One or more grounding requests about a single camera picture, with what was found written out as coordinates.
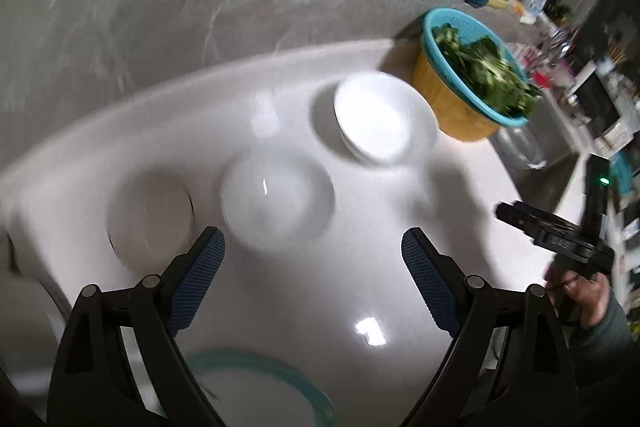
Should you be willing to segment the right hand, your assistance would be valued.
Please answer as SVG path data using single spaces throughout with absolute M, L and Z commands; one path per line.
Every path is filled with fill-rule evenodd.
M 556 311 L 560 311 L 565 301 L 573 301 L 583 329 L 591 329 L 604 319 L 611 292 L 610 282 L 604 274 L 598 272 L 586 279 L 575 271 L 562 270 L 552 261 L 544 273 L 544 281 Z

